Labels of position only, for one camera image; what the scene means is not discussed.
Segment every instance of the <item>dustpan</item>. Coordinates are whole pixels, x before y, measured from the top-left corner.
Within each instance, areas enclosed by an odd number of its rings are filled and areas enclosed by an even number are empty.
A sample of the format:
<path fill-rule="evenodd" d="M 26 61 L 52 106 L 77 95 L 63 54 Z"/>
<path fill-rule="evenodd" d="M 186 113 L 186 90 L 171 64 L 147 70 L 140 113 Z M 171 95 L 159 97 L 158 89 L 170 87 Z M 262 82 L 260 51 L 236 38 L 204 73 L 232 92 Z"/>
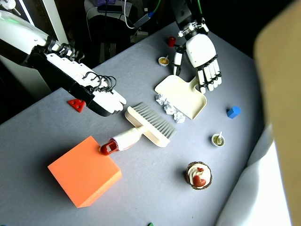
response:
<path fill-rule="evenodd" d="M 169 75 L 155 91 L 167 98 L 175 108 L 190 119 L 195 119 L 207 104 L 207 99 L 196 89 L 198 80 L 194 77 L 190 82 L 185 82 L 179 76 Z"/>

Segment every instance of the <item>gray tabletop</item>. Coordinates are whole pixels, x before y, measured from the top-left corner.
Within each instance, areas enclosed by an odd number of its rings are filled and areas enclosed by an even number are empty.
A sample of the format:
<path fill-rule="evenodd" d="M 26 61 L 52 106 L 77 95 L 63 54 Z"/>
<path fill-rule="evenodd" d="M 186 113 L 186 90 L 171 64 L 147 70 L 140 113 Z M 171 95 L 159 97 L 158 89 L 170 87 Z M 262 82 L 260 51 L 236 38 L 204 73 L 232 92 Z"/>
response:
<path fill-rule="evenodd" d="M 206 93 L 207 106 L 195 120 L 175 124 L 155 102 L 154 87 L 172 73 L 172 65 L 163 68 L 157 60 L 173 58 L 166 38 L 177 32 L 173 23 L 95 68 L 118 79 L 116 90 L 127 106 L 144 101 L 174 124 L 171 143 L 159 148 L 142 137 L 131 149 L 112 154 L 122 179 L 90 207 L 77 209 L 47 166 L 90 135 L 104 144 L 131 124 L 123 113 L 107 118 L 87 108 L 78 113 L 66 103 L 72 96 L 59 89 L 0 126 L 0 225 L 214 225 L 263 130 L 259 82 L 251 58 L 210 34 L 222 85 Z M 181 77 L 188 81 L 195 74 L 184 58 Z M 242 114 L 232 120 L 226 109 L 233 105 Z M 213 147 L 209 138 L 221 130 L 226 144 Z M 192 161 L 212 170 L 205 190 L 184 180 Z"/>

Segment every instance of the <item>brush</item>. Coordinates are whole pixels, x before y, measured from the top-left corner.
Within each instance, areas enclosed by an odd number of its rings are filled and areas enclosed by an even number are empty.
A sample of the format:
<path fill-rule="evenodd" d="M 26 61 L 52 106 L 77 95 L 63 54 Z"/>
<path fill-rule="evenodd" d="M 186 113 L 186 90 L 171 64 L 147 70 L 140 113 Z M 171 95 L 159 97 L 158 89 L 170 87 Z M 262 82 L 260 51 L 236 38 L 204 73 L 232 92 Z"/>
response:
<path fill-rule="evenodd" d="M 169 139 L 176 132 L 169 122 L 143 102 L 135 107 L 128 107 L 125 116 L 135 127 L 112 137 L 101 147 L 103 154 L 109 155 L 112 152 L 130 148 L 141 138 L 142 134 L 155 145 L 166 147 L 170 142 Z"/>

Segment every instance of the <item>blue block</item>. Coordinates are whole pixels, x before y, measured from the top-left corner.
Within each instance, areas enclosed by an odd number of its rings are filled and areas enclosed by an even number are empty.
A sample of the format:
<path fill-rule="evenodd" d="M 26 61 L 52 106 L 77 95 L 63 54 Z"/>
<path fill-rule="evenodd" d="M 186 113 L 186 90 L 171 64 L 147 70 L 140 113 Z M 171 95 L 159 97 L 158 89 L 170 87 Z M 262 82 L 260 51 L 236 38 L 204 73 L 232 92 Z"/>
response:
<path fill-rule="evenodd" d="M 227 111 L 227 116 L 231 119 L 234 119 L 236 116 L 238 116 L 241 113 L 241 110 L 239 107 L 234 106 L 230 110 Z"/>

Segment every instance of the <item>dark background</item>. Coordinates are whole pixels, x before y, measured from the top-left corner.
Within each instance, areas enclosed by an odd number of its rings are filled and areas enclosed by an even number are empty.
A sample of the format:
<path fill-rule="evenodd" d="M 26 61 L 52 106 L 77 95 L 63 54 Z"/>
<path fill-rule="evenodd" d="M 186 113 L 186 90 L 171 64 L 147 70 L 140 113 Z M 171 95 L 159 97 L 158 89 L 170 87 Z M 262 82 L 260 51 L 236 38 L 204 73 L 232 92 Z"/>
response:
<path fill-rule="evenodd" d="M 133 22 L 143 15 L 144 7 L 152 11 L 157 4 L 157 0 L 128 1 L 133 4 L 129 17 Z M 159 10 L 150 21 L 142 26 L 142 31 L 152 34 L 174 21 L 170 1 L 161 0 Z M 53 36 L 53 29 L 41 0 L 24 0 L 24 2 L 36 26 Z M 201 0 L 201 6 L 211 32 L 253 57 L 253 44 L 260 30 L 290 2 L 292 0 Z M 133 45 L 130 43 L 129 36 L 134 34 L 135 30 L 127 29 L 123 21 L 115 18 L 107 18 L 105 28 L 103 16 L 96 16 L 89 20 L 91 42 L 87 30 L 84 0 L 55 0 L 55 3 L 69 41 L 75 44 L 76 49 L 86 54 L 83 63 L 90 68 L 99 64 L 100 42 L 104 41 L 104 37 L 106 42 L 116 43 L 117 53 Z M 18 5 L 17 9 L 24 15 Z M 1 62 L 0 71 L 2 99 L 0 123 L 2 123 L 36 100 L 14 79 Z"/>

